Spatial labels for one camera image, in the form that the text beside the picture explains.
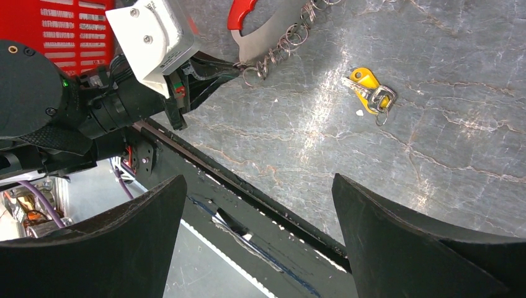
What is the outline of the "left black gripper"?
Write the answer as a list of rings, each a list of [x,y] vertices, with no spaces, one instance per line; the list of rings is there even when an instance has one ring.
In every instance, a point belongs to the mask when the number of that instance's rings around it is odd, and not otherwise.
[[[197,109],[220,86],[237,78],[240,69],[233,62],[206,53],[196,53],[165,77],[169,99],[164,101],[165,114],[174,130],[187,128],[184,114]]]

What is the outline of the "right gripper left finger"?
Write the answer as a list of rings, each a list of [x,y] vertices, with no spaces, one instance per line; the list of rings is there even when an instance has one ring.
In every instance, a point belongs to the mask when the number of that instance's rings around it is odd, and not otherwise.
[[[2,297],[162,297],[187,194],[181,175],[41,238],[1,243]]]

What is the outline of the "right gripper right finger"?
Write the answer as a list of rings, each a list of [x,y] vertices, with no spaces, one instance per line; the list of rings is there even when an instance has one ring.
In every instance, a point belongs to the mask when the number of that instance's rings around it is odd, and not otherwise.
[[[524,297],[525,240],[459,227],[336,174],[332,199],[359,297]]]

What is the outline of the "yellow tagged keys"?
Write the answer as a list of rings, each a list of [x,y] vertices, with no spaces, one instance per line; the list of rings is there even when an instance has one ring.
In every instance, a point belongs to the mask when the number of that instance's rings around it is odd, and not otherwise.
[[[368,68],[360,67],[342,77],[340,82],[352,90],[367,112],[375,116],[375,123],[381,127],[386,124],[397,94],[388,86],[382,85]]]

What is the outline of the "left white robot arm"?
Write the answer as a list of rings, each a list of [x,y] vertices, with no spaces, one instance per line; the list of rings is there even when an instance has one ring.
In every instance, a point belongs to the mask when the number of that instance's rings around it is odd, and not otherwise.
[[[1,179],[66,176],[125,151],[127,129],[164,112],[176,130],[222,84],[239,76],[202,52],[163,78],[162,95],[140,83],[124,55],[68,76],[22,43],[1,41]]]

